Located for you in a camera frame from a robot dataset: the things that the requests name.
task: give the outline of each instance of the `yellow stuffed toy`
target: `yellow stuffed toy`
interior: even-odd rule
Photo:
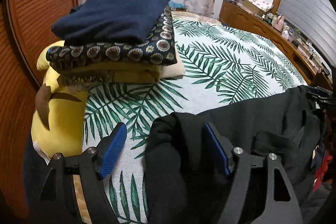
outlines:
[[[47,70],[43,86],[36,95],[36,111],[31,125],[33,145],[39,154],[51,158],[60,152],[64,156],[82,152],[83,120],[87,91],[70,92],[59,87],[59,74],[49,66],[46,52],[50,47],[63,46],[58,41],[46,47],[40,54],[36,67]]]

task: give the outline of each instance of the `wooden headboard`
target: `wooden headboard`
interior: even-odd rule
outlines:
[[[0,189],[15,215],[27,216],[22,161],[43,81],[40,52],[59,40],[52,24],[77,0],[3,0],[0,4]]]

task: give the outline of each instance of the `window blind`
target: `window blind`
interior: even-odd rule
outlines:
[[[329,0],[281,0],[278,13],[336,63],[336,13]]]

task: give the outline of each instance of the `silver bolt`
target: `silver bolt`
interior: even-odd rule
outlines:
[[[233,151],[238,155],[243,153],[243,150],[240,147],[235,147]]]
[[[276,160],[278,157],[274,153],[268,155],[271,160]]]
[[[94,154],[95,152],[96,152],[96,148],[95,147],[89,147],[88,149],[87,149],[87,152],[89,153],[89,154]]]
[[[59,160],[60,158],[62,157],[62,154],[61,153],[56,153],[55,155],[53,155],[53,159],[54,160]]]

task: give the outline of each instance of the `floral blanket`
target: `floral blanket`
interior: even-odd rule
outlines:
[[[144,150],[155,118],[173,111],[199,113],[305,84],[268,39],[213,20],[175,16],[175,41],[186,68],[180,80],[155,85],[102,84],[89,92],[83,151],[96,146],[117,122],[128,137],[105,191],[120,223],[147,223]]]

